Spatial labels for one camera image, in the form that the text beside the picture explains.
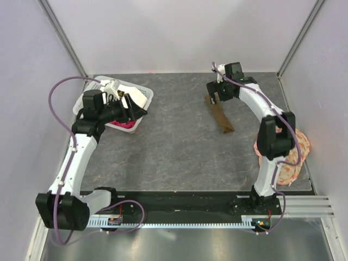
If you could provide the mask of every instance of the pink cloth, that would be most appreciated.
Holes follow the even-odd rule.
[[[130,128],[133,128],[134,125],[135,125],[136,121],[129,121],[127,123],[119,123],[117,121],[112,121],[110,122],[110,124],[112,125],[116,125],[116,126],[119,126],[121,128],[124,128],[124,129],[130,129]]]

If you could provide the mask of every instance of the white cable tray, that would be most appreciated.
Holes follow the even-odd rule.
[[[88,228],[132,228],[137,223],[124,223],[122,225],[110,225],[108,220],[110,217],[93,217],[91,216],[88,222]],[[249,217],[242,217],[241,223],[160,223],[160,224],[142,224],[140,228],[238,228],[238,229],[251,229],[255,226],[251,225],[252,219]]]

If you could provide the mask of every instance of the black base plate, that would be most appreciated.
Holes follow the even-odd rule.
[[[275,198],[271,202],[262,203],[253,206],[251,199],[248,197],[233,197],[232,208],[234,215],[268,215],[271,210],[272,215],[280,215],[282,213],[279,199]]]
[[[146,212],[144,223],[239,223],[241,215],[267,216],[269,207],[272,215],[281,213],[281,208],[276,207],[277,204],[257,210],[235,208],[235,205],[250,206],[246,202],[248,198],[237,198],[237,195],[250,196],[250,191],[118,191],[117,194],[119,201],[136,200],[142,204]],[[313,195],[313,192],[296,191],[285,194]],[[119,209],[114,209],[113,214],[118,213]],[[123,204],[122,213],[126,223],[138,223],[141,219],[140,208],[135,204],[133,207],[129,203]]]

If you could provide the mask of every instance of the pink floral cloth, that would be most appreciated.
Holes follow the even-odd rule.
[[[300,149],[301,149],[301,163],[298,166],[289,166],[286,164],[282,165],[281,172],[278,177],[277,184],[278,185],[291,185],[292,182],[294,182],[300,174],[301,167],[303,165],[303,162],[307,158],[309,151],[310,151],[310,143],[307,139],[307,137],[300,132],[298,129],[296,129],[296,136],[300,143]],[[254,143],[254,150],[256,152],[256,155],[259,156],[259,165],[261,165],[262,162],[262,156],[260,152],[257,149],[256,141]],[[296,163],[297,161],[297,149],[294,147],[289,155],[285,158],[286,162],[290,163]]]

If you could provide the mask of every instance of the metal frame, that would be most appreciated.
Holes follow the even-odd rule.
[[[283,206],[282,197],[278,197]],[[344,247],[339,227],[334,217],[330,201],[327,196],[286,196],[287,207],[284,215],[285,219],[310,219],[320,218],[325,231],[325,237],[330,247],[334,261],[348,261],[347,252]],[[89,227],[100,227],[107,223],[107,218],[118,218],[118,215],[92,215]],[[146,224],[142,228],[226,228],[226,229],[245,229],[250,225],[253,218],[265,218],[266,216],[249,215],[242,216],[241,224],[220,223],[220,224]],[[134,227],[136,224],[124,224],[122,227]],[[32,240],[29,245],[26,261],[40,260],[44,251],[48,229],[42,219],[38,217]]]
[[[44,251],[44,246],[48,234],[48,228],[45,227],[44,222],[41,217],[38,216],[36,220],[36,225],[30,240],[28,251],[25,261],[39,261],[41,260],[42,253]]]
[[[55,30],[59,40],[63,44],[66,52],[68,53],[70,59],[74,63],[74,66],[76,67],[77,71],[81,76],[87,77],[87,73],[84,70],[80,60],[78,59],[74,49],[72,48],[71,43],[69,42],[69,39],[67,38],[62,26],[60,25],[51,5],[49,4],[48,0],[38,0],[39,4],[41,5],[43,11],[45,12],[49,22],[51,23],[53,29]]]
[[[287,69],[289,63],[291,62],[292,58],[294,57],[295,53],[297,52],[300,44],[302,43],[303,39],[307,35],[310,27],[312,26],[317,14],[321,10],[321,8],[324,6],[324,3],[326,0],[316,0],[314,6],[312,7],[306,21],[304,22],[299,34],[297,35],[293,45],[290,48],[290,51],[288,52],[286,58],[284,59],[284,62],[282,63],[279,71],[277,72],[278,78],[280,79],[282,75],[284,74],[285,70]]]

